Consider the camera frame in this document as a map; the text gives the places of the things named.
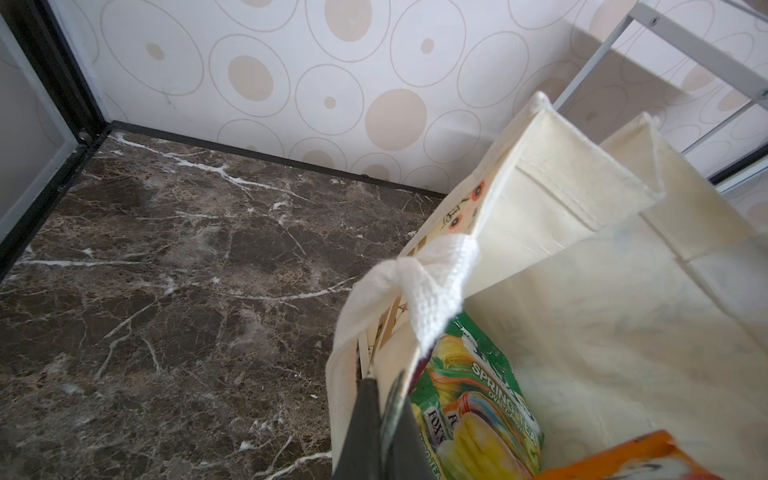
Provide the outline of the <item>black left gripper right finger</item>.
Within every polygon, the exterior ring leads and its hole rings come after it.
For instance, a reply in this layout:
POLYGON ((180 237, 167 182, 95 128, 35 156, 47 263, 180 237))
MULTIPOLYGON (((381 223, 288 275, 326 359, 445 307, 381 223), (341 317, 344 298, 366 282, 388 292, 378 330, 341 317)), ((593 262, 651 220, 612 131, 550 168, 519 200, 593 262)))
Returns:
POLYGON ((406 372, 401 371, 387 397, 381 423, 380 478, 433 479, 423 439, 407 395, 406 372))

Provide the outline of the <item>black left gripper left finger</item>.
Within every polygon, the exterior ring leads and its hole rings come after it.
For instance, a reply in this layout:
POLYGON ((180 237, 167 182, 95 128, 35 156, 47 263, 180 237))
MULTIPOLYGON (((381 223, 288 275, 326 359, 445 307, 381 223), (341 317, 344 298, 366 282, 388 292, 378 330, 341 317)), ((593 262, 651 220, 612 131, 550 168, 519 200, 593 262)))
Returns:
POLYGON ((381 417, 375 379, 362 380, 333 480, 375 480, 382 474, 381 417))

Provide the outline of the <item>green yellow snack bag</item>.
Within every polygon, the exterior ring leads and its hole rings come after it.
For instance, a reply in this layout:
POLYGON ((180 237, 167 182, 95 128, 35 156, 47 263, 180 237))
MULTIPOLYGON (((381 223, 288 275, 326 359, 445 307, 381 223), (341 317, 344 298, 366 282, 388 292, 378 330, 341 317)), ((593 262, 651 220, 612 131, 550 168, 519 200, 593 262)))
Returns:
POLYGON ((506 356, 465 313, 450 320, 410 393, 434 479, 531 479, 544 434, 506 356))

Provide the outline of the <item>orange pink snack bag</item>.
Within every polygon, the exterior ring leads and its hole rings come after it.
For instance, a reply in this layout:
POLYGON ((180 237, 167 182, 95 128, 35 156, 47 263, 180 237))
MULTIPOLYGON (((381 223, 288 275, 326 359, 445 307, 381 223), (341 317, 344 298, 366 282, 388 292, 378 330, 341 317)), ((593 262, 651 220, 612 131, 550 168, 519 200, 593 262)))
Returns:
POLYGON ((574 464, 544 471, 536 479, 721 480, 721 477, 681 450, 669 432, 658 430, 574 464))

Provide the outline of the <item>floral canvas grocery bag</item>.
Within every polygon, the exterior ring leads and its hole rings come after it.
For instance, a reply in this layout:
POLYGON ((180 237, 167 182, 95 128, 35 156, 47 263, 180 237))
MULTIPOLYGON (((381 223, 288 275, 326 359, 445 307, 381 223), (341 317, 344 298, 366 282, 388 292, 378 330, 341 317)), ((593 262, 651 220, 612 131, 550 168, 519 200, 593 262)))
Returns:
POLYGON ((766 477, 767 238, 651 116, 597 144, 533 95, 353 286, 326 365, 332 472, 359 383, 376 380, 382 423, 461 313, 512 367, 540 473, 666 430, 721 479, 766 477))

